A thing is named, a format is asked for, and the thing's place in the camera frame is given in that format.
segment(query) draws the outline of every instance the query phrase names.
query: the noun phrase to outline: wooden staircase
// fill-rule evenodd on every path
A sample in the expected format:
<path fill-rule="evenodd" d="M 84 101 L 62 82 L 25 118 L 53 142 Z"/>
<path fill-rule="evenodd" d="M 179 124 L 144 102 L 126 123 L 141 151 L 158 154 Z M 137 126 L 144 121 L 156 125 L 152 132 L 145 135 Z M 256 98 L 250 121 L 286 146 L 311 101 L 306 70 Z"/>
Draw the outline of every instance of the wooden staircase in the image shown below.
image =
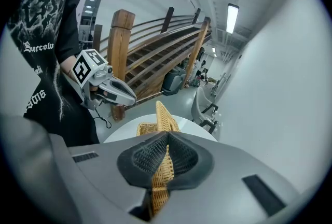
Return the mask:
<path fill-rule="evenodd" d="M 199 11 L 193 16 L 172 16 L 171 10 L 172 8 L 165 18 L 133 26 L 135 15 L 121 9 L 114 14 L 109 37 L 103 40 L 100 40 L 101 26 L 95 26 L 94 48 L 100 53 L 107 50 L 105 57 L 112 65 L 114 75 L 133 89 L 138 100 L 159 93 L 164 76 L 190 56 L 186 81 L 201 45 L 211 37 L 209 18 L 196 23 Z M 100 50 L 100 43 L 106 40 L 107 47 Z M 141 41 L 129 47 L 137 40 Z M 114 107 L 112 113 L 115 120 L 124 117 L 123 107 Z"/>

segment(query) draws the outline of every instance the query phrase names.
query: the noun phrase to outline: ceiling light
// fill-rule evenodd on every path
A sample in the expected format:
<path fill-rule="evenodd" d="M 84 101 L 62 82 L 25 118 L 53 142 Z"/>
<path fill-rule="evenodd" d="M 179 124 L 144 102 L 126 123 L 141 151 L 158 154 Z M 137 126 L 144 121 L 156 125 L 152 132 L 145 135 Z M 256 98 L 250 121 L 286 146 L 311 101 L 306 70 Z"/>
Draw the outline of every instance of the ceiling light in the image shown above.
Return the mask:
<path fill-rule="evenodd" d="M 237 21 L 239 12 L 239 7 L 233 4 L 228 4 L 228 10 L 227 10 L 227 27 L 226 31 L 229 33 L 233 33 L 235 22 Z"/>

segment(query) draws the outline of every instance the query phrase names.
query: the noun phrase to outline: white round table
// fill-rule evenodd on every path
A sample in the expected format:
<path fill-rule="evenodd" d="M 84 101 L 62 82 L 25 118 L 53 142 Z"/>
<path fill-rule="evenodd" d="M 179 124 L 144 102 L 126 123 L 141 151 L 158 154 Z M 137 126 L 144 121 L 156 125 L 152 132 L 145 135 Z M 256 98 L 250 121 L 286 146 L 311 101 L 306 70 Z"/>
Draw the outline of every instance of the white round table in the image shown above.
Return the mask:
<path fill-rule="evenodd" d="M 217 141 L 207 130 L 200 127 L 198 124 L 195 124 L 192 121 L 189 121 L 180 116 L 172 115 L 175 121 L 178 124 L 182 133 L 191 134 L 199 137 L 203 137 L 205 139 L 209 139 L 212 141 Z M 137 126 L 141 122 L 157 122 L 156 114 L 144 115 L 138 117 L 130 122 L 127 122 L 123 126 L 121 126 L 118 130 L 116 130 L 113 134 L 111 134 L 104 143 L 114 142 L 119 140 L 124 140 L 127 138 L 135 137 L 137 132 Z"/>

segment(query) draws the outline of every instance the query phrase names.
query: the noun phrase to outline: chair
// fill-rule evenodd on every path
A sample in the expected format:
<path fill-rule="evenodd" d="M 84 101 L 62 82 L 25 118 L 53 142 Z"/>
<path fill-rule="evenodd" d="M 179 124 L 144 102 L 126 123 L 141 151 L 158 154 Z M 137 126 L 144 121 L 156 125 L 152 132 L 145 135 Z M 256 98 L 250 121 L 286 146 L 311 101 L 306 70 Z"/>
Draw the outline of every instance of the chair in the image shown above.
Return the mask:
<path fill-rule="evenodd" d="M 215 129 L 215 124 L 210 120 L 210 118 L 212 117 L 212 113 L 216 110 L 218 110 L 218 106 L 205 97 L 202 87 L 198 87 L 191 107 L 193 121 L 201 127 L 204 127 L 205 125 L 210 126 L 209 133 L 212 134 Z"/>

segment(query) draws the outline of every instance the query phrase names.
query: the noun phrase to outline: wooden post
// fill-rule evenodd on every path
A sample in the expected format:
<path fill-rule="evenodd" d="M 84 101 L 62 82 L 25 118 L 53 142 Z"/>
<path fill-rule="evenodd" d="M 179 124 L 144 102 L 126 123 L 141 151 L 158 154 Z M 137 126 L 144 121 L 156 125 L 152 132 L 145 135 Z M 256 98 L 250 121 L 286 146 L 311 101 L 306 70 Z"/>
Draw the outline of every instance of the wooden post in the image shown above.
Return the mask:
<path fill-rule="evenodd" d="M 162 25 L 160 33 L 163 33 L 163 32 L 167 31 L 168 26 L 170 25 L 170 21 L 171 21 L 171 18 L 173 16 L 173 13 L 174 13 L 174 7 L 170 7 L 167 11 L 167 14 L 166 14 L 166 17 L 165 17 L 165 20 L 164 20 L 164 24 Z"/>
<path fill-rule="evenodd" d="M 185 85 L 185 83 L 186 83 L 186 81 L 187 81 L 187 79 L 190 75 L 193 64 L 195 63 L 196 57 L 199 53 L 199 50 L 202 46 L 202 43 L 203 43 L 204 39 L 205 39 L 206 32 L 209 29 L 209 25 L 210 25 L 210 18 L 205 18 L 204 19 L 204 24 L 202 25 L 203 30 L 198 34 L 198 39 L 195 42 L 195 45 L 193 47 L 193 50 L 191 52 L 191 55 L 190 55 L 190 58 L 189 58 L 189 61 L 188 61 L 188 65 L 187 65 L 187 68 L 186 68 L 187 74 L 186 74 L 186 77 L 183 81 L 182 88 Z"/>
<path fill-rule="evenodd" d="M 194 17 L 193 17 L 192 24 L 196 24 L 200 12 L 201 12 L 201 9 L 198 8 L 195 15 L 194 15 Z"/>
<path fill-rule="evenodd" d="M 127 53 L 131 29 L 135 14 L 126 10 L 118 10 L 114 13 L 108 38 L 107 60 L 113 67 L 114 76 L 125 80 Z M 125 117 L 123 106 L 111 106 L 111 112 L 115 121 Z"/>
<path fill-rule="evenodd" d="M 97 52 L 100 51 L 100 38 L 102 36 L 102 29 L 103 25 L 94 26 L 92 48 L 95 49 Z"/>

